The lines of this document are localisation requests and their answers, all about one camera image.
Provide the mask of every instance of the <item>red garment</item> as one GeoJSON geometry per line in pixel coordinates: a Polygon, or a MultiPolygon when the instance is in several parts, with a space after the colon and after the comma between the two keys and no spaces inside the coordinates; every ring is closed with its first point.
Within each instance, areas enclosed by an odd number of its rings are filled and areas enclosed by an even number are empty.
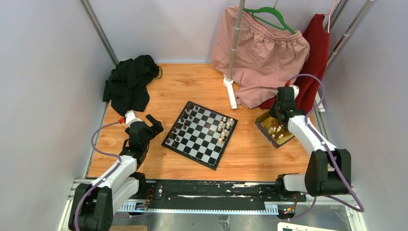
{"type": "MultiPolygon", "coordinates": [[[[311,74],[323,78],[329,57],[330,34],[323,29],[323,14],[315,14],[303,33],[303,37],[310,45],[309,58],[303,65],[301,74],[311,74]]],[[[319,83],[310,77],[299,77],[295,85],[299,87],[299,95],[296,98],[296,106],[306,113],[312,110],[319,83]]],[[[275,102],[275,97],[263,102],[259,108],[270,109],[275,102]]]]}

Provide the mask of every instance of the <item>black and white chessboard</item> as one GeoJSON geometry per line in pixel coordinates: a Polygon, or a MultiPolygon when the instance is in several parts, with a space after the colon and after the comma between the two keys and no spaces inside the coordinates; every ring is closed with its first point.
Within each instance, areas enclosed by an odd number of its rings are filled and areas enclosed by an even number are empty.
{"type": "Polygon", "coordinates": [[[234,118],[232,121],[230,119],[229,116],[188,101],[162,146],[215,170],[238,122],[234,118]],[[221,126],[224,117],[227,120],[221,126]],[[219,139],[224,130],[227,132],[220,144],[219,139]]]}

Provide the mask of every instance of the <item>white wall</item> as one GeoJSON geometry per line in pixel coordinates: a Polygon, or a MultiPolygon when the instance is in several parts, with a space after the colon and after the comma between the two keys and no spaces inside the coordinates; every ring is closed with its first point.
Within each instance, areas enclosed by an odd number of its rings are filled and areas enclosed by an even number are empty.
{"type": "MultiPolygon", "coordinates": [[[[364,2],[351,1],[342,19],[354,18],[364,2]]],[[[377,0],[323,79],[330,133],[352,155],[352,181],[369,231],[406,230],[406,9],[404,0],[377,0]]]]}
{"type": "Polygon", "coordinates": [[[113,68],[77,0],[0,3],[0,230],[56,230],[113,68]]]}
{"type": "MultiPolygon", "coordinates": [[[[119,60],[150,54],[157,62],[209,62],[224,9],[239,0],[90,0],[119,60]]],[[[273,0],[245,6],[273,7],[273,0]]],[[[280,0],[276,8],[294,30],[303,31],[315,13],[328,13],[332,0],[280,0]]],[[[273,16],[265,17],[277,24],[273,16]]]]}

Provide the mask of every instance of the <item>black garment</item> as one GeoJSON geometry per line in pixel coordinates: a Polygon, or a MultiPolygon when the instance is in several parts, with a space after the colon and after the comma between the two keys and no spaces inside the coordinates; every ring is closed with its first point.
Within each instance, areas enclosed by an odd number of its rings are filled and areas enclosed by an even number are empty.
{"type": "Polygon", "coordinates": [[[158,74],[159,66],[150,55],[121,61],[106,81],[103,101],[112,100],[113,109],[121,116],[128,110],[143,112],[149,102],[146,85],[158,74]]]}

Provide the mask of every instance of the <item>pink garment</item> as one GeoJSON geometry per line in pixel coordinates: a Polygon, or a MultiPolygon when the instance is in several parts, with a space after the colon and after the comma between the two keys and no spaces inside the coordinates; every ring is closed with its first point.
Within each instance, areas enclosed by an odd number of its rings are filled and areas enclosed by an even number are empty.
{"type": "MultiPolygon", "coordinates": [[[[238,7],[227,7],[221,20],[211,64],[227,74],[238,7]]],[[[232,79],[241,88],[235,91],[238,104],[254,108],[276,95],[299,74],[309,55],[309,44],[298,31],[273,29],[243,12],[232,79]]]]}

